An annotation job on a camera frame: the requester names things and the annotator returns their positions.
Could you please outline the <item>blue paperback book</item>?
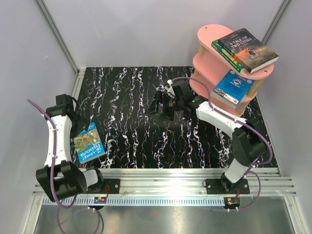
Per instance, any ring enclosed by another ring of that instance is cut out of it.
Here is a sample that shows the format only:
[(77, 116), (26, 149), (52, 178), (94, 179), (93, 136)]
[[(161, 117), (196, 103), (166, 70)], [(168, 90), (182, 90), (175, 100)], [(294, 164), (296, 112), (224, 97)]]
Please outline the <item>blue paperback book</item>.
[(234, 70), (229, 70), (211, 91), (211, 97), (218, 99), (232, 108), (236, 108), (248, 93), (253, 83), (254, 80), (244, 78)]

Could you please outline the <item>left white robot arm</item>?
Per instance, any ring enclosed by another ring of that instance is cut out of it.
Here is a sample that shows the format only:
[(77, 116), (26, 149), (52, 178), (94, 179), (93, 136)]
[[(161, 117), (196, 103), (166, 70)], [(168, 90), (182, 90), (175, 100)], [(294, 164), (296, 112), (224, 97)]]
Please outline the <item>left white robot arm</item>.
[(42, 110), (34, 104), (45, 118), (49, 130), (47, 158), (42, 169), (36, 171), (36, 179), (52, 202), (105, 188), (99, 169), (90, 167), (81, 171), (71, 158), (71, 142), (74, 143), (80, 163), (104, 155), (95, 123), (77, 113), (77, 100), (67, 94), (56, 96), (56, 105)]

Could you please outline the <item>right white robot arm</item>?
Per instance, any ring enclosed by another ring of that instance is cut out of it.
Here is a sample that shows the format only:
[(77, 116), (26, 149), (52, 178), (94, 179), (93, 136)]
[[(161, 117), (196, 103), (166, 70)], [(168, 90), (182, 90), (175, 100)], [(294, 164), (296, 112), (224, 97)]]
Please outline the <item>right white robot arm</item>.
[(265, 152), (273, 157), (270, 144), (261, 133), (261, 124), (256, 119), (245, 119), (221, 110), (211, 103), (210, 98), (196, 95), (189, 82), (192, 78), (181, 77), (168, 80), (163, 89), (157, 90), (146, 115), (158, 115), (158, 120), (173, 120), (175, 112), (185, 111), (197, 119), (222, 130), (232, 139), (234, 159), (221, 175), (221, 189), (231, 194), (257, 165), (257, 160)]

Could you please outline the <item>green 104-storey treehouse book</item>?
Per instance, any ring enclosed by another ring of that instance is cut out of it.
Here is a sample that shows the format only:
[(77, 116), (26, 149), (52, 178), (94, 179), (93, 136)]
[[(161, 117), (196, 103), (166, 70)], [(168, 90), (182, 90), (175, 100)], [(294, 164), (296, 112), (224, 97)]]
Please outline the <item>green 104-storey treehouse book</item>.
[(223, 49), (219, 44), (217, 40), (214, 40), (212, 42), (212, 47), (218, 51), (220, 55), (223, 56), (223, 58), (239, 73), (245, 71), (245, 68), (237, 61), (234, 57), (232, 57), (225, 49)]

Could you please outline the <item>blue 26-storey treehouse book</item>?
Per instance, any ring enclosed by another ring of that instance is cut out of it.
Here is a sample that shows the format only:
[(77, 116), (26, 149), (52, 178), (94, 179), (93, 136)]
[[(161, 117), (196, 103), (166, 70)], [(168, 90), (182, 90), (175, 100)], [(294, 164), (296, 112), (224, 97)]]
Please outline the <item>blue 26-storey treehouse book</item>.
[(91, 122), (87, 130), (83, 130), (74, 138), (74, 146), (80, 164), (94, 160), (106, 153), (94, 122)]

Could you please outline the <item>dark Tale of Two Cities book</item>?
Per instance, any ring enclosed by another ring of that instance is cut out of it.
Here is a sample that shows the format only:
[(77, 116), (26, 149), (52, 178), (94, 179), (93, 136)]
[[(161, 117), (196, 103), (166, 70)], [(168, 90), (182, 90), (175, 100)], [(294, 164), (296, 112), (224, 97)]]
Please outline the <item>dark Tale of Two Cities book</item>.
[(256, 72), (279, 58), (278, 54), (245, 28), (219, 38), (217, 43), (249, 73)]

